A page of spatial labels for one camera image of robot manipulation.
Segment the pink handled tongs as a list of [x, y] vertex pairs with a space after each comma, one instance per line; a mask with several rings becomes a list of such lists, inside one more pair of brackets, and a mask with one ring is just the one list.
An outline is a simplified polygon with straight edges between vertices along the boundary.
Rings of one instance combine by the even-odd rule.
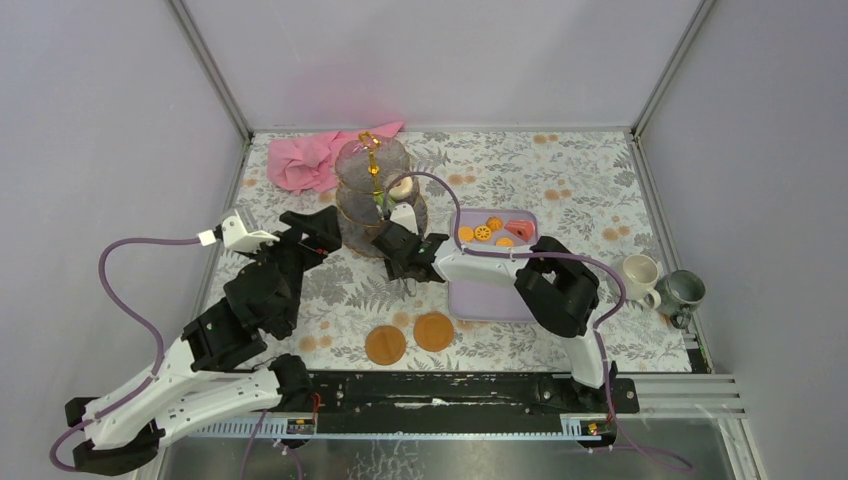
[[403, 288], [405, 294], [410, 298], [415, 298], [417, 296], [417, 282], [413, 279], [404, 279], [403, 280]]

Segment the white glazed donut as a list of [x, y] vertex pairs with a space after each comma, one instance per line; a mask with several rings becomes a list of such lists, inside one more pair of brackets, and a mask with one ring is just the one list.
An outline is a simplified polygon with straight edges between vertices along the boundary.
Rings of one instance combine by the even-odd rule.
[[401, 179], [396, 185], [388, 190], [389, 197], [395, 201], [404, 201], [412, 195], [414, 191], [414, 181], [411, 177]]

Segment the three-tier glass cake stand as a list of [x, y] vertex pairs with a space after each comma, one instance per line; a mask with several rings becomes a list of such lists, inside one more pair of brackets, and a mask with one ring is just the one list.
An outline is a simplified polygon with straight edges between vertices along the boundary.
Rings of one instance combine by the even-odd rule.
[[373, 135], [347, 143], [335, 165], [336, 206], [345, 247], [368, 258], [382, 254], [371, 245], [383, 220], [375, 193], [412, 170], [412, 156], [396, 139]]

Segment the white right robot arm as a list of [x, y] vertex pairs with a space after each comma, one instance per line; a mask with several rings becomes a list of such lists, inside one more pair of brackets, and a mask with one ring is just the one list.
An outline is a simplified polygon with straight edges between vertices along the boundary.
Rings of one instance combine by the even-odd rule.
[[577, 405], [597, 412], [612, 400], [608, 369], [589, 332], [600, 281], [584, 258], [558, 240], [542, 236], [529, 247], [475, 250], [447, 234], [423, 236], [386, 222], [371, 244], [383, 255], [392, 280], [474, 281], [512, 289], [540, 326], [564, 339]]

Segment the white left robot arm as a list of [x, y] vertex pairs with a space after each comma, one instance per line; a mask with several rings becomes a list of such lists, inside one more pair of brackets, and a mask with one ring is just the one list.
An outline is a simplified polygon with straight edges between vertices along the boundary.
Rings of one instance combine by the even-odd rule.
[[247, 369], [266, 340], [289, 337], [297, 326], [306, 272], [340, 249], [338, 211], [287, 211], [283, 229], [257, 228], [241, 208], [191, 238], [224, 246], [247, 259], [225, 284], [223, 297], [166, 343], [154, 338], [152, 364], [101, 397], [76, 397], [65, 406], [70, 434], [82, 434], [72, 472], [120, 476], [152, 461], [159, 451], [218, 421], [254, 410], [308, 412], [318, 406], [303, 360], [284, 354]]

